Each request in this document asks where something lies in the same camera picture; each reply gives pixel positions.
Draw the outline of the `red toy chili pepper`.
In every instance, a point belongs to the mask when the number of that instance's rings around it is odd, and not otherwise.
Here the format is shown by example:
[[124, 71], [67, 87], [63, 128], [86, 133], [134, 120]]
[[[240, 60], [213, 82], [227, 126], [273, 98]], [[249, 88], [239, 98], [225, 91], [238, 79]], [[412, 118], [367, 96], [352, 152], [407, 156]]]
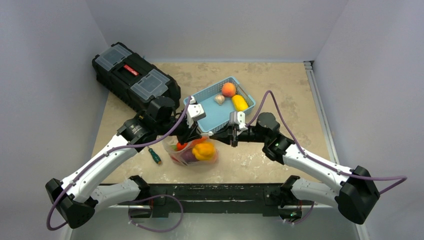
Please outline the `red toy chili pepper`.
[[190, 148], [190, 147], [193, 147], [193, 146], [195, 146], [195, 145], [197, 145], [197, 144], [200, 144], [200, 143], [202, 143], [202, 142], [204, 142], [204, 141], [206, 141], [207, 140], [207, 138], [206, 137], [202, 137], [202, 138], [199, 138], [199, 139], [195, 139], [195, 140], [193, 140], [193, 141], [190, 141], [190, 142], [187, 142], [187, 143], [177, 143], [176, 144], [176, 149], [175, 149], [175, 151], [177, 152], [177, 151], [182, 151], [182, 150], [184, 150], [184, 149], [186, 149], [186, 148]]

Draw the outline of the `clear zip top bag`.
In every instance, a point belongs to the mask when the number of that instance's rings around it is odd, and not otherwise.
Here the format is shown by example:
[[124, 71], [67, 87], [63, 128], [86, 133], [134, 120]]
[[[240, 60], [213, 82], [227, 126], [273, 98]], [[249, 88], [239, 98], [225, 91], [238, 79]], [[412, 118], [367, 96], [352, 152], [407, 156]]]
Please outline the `clear zip top bag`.
[[218, 150], [209, 137], [180, 143], [176, 136], [169, 136], [161, 143], [172, 162], [180, 166], [213, 164], [218, 160]]

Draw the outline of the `yellow toy bell pepper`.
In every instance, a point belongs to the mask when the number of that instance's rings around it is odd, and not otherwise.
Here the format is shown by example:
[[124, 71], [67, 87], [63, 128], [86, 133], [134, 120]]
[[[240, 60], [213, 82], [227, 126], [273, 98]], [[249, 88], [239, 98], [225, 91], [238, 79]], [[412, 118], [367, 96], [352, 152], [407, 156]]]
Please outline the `yellow toy bell pepper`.
[[214, 144], [208, 141], [196, 144], [191, 152], [198, 161], [210, 161], [216, 154]]

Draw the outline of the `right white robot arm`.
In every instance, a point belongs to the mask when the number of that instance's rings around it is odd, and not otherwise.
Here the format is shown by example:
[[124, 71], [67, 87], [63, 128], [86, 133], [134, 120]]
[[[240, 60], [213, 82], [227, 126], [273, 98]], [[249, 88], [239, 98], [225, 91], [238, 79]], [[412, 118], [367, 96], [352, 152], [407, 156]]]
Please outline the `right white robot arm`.
[[274, 162], [298, 169], [317, 182], [295, 177], [284, 184], [280, 196], [288, 204], [307, 200], [338, 209], [347, 220], [362, 225], [380, 198], [370, 172], [362, 167], [350, 168], [328, 160], [298, 146], [280, 132], [280, 124], [270, 112], [261, 113], [255, 125], [232, 119], [211, 135], [213, 140], [236, 147], [239, 142], [262, 143], [262, 152]]

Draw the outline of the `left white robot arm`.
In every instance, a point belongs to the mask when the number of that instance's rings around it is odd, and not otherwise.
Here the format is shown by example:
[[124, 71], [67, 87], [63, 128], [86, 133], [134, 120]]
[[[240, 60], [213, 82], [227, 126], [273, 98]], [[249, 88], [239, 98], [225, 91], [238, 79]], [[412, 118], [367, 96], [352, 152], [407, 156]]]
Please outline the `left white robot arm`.
[[149, 191], [139, 176], [106, 188], [99, 186], [125, 161], [169, 136], [176, 136], [183, 143], [200, 138], [197, 122], [205, 116], [203, 106], [193, 96], [188, 97], [179, 113], [168, 97], [151, 101], [147, 109], [126, 120], [106, 146], [78, 170], [45, 184], [52, 203], [46, 218], [47, 229], [56, 231], [64, 226], [76, 229], [111, 205], [129, 201], [138, 205], [146, 203]]

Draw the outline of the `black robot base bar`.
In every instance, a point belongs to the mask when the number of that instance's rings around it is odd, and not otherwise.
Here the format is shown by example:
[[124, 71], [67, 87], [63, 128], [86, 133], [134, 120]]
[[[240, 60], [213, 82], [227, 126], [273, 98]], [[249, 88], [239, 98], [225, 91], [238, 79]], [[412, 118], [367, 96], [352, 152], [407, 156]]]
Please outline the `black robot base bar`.
[[131, 219], [167, 218], [169, 214], [259, 214], [298, 220], [312, 205], [289, 192], [285, 183], [144, 183], [133, 202], [124, 202]]

